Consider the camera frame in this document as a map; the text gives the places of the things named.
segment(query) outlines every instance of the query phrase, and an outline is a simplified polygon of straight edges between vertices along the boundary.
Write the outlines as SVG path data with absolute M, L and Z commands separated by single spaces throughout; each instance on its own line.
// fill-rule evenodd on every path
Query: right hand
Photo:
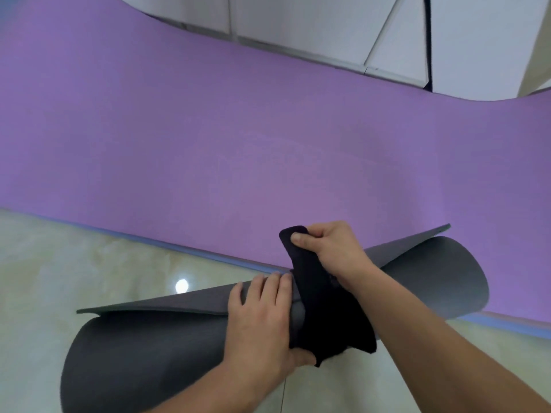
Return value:
M 347 222 L 315 223 L 307 229 L 309 235 L 293 233 L 291 242 L 315 252 L 327 272 L 348 291 L 354 292 L 362 277 L 377 270 Z

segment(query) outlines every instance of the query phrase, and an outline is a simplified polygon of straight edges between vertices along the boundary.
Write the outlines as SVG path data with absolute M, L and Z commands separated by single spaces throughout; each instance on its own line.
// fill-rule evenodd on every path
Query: left hand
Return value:
M 293 282 L 290 274 L 256 276 L 241 304 L 242 283 L 231 290 L 222 366 L 260 402 L 295 368 L 315 365 L 304 349 L 289 349 Z

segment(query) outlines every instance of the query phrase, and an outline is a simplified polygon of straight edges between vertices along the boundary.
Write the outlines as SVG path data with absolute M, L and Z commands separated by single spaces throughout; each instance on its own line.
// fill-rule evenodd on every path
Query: forearm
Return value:
M 224 363 L 149 413 L 250 413 L 260 400 Z
M 368 270 L 352 291 L 423 413 L 551 411 L 412 293 L 382 271 Z

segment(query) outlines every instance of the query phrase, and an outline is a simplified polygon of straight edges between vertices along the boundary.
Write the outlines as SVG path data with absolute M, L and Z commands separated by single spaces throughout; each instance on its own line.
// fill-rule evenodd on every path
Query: yoga mat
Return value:
M 366 250 L 382 270 L 445 318 L 481 310 L 488 284 L 456 241 L 433 237 L 449 228 Z M 317 256 L 280 239 L 293 261 L 290 347 L 316 355 L 318 366 L 347 347 L 372 353 L 375 334 L 356 299 Z M 250 283 L 244 284 L 242 300 Z M 139 413 L 182 391 L 222 361 L 228 296 L 233 285 L 79 310 L 99 314 L 73 341 L 61 378 L 64 413 Z
M 283 266 L 281 226 L 364 247 L 451 221 L 487 309 L 551 322 L 551 93 L 469 102 L 188 34 L 120 0 L 0 32 L 0 206 Z

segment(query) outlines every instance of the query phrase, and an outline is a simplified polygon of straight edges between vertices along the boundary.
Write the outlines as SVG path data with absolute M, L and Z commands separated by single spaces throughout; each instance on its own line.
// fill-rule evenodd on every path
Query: gray yoga mat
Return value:
M 377 266 L 445 319 L 480 311 L 489 296 L 486 277 L 472 255 L 453 239 L 434 237 L 449 227 L 441 226 L 365 250 Z M 335 333 L 331 329 L 335 327 L 345 328 L 345 332 L 354 330 L 355 325 L 348 317 L 359 321 L 357 313 L 347 312 L 348 306 L 337 307 L 337 326 L 335 319 L 324 319 L 327 312 L 321 306 L 311 303 L 312 291 L 318 290 L 319 284 L 305 283 L 304 271 L 313 269 L 315 273 L 320 268 L 313 267 L 316 261 L 308 257 L 304 259 L 309 261 L 306 267 L 298 268 L 293 260 L 291 347 L 301 346 L 313 336 L 332 336 Z M 323 276 L 330 277 L 326 271 L 320 272 L 320 277 Z M 346 293 L 335 284 L 334 278 L 327 284 L 320 293 L 331 294 L 333 290 Z M 63 411 L 139 413 L 191 385 L 222 361 L 232 286 L 79 310 L 78 313 L 99 316 L 81 328 L 65 359 L 61 377 Z M 248 287 L 249 283 L 245 283 L 242 299 Z M 307 302 L 301 293 L 309 295 Z M 312 319 L 317 322 L 314 329 Z M 368 329 L 370 323 L 365 320 Z M 305 336 L 305 330 L 311 336 Z M 375 350 L 369 342 L 375 339 L 372 330 L 371 335 L 362 335 L 362 331 L 353 334 L 359 335 L 350 338 L 348 345 L 339 344 L 344 344 L 343 348 Z M 329 356 L 342 350 L 331 351 Z

